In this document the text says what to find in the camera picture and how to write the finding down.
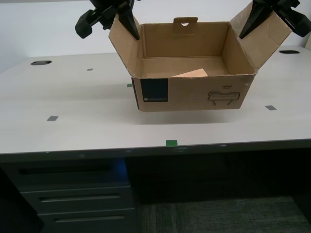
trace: box label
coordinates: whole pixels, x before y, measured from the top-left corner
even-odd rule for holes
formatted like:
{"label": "box label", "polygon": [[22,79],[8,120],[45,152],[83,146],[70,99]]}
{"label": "box label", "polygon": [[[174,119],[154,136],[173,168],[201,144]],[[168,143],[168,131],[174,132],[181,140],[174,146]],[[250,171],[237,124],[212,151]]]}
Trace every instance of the box label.
{"label": "box label", "polygon": [[141,79],[144,102],[167,102],[168,79]]}

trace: black cable hole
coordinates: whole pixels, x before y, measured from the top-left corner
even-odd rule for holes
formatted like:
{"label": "black cable hole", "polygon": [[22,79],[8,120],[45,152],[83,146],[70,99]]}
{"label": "black cable hole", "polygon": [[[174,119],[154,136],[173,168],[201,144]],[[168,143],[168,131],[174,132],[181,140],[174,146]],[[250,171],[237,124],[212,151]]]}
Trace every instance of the black cable hole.
{"label": "black cable hole", "polygon": [[52,63],[52,61],[36,61],[36,62],[32,62],[31,65],[33,66],[41,66],[41,65],[47,65]]}
{"label": "black cable hole", "polygon": [[283,54],[299,54],[300,53],[299,51],[296,51],[296,50],[281,50],[279,52]]}

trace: white desk surface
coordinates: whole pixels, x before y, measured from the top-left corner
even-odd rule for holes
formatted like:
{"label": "white desk surface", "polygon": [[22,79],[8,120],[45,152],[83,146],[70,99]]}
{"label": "white desk surface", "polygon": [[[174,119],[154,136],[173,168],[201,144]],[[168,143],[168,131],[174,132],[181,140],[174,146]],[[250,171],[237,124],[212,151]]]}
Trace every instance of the white desk surface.
{"label": "white desk surface", "polygon": [[276,52],[241,109],[196,112],[140,112],[117,54],[29,58],[0,75],[0,154],[310,139],[311,51],[290,49],[301,53]]}

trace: printed line drawing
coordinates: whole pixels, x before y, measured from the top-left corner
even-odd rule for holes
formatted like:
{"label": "printed line drawing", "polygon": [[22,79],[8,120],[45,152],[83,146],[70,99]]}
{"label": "printed line drawing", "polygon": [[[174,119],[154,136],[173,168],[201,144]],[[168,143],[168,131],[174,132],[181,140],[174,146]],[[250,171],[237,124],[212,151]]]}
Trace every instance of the printed line drawing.
{"label": "printed line drawing", "polygon": [[221,93],[219,91],[211,91],[208,94],[208,101],[212,101],[213,105],[217,104],[217,101],[228,101],[227,105],[230,105],[233,101],[239,100],[240,92]]}

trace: green tape marker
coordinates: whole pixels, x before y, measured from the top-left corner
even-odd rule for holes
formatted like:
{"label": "green tape marker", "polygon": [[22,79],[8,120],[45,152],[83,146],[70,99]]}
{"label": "green tape marker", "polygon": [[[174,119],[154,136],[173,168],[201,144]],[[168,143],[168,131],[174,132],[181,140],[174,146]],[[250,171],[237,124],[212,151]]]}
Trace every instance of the green tape marker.
{"label": "green tape marker", "polygon": [[177,140],[166,140],[166,146],[167,147],[177,147],[178,142],[177,142]]}

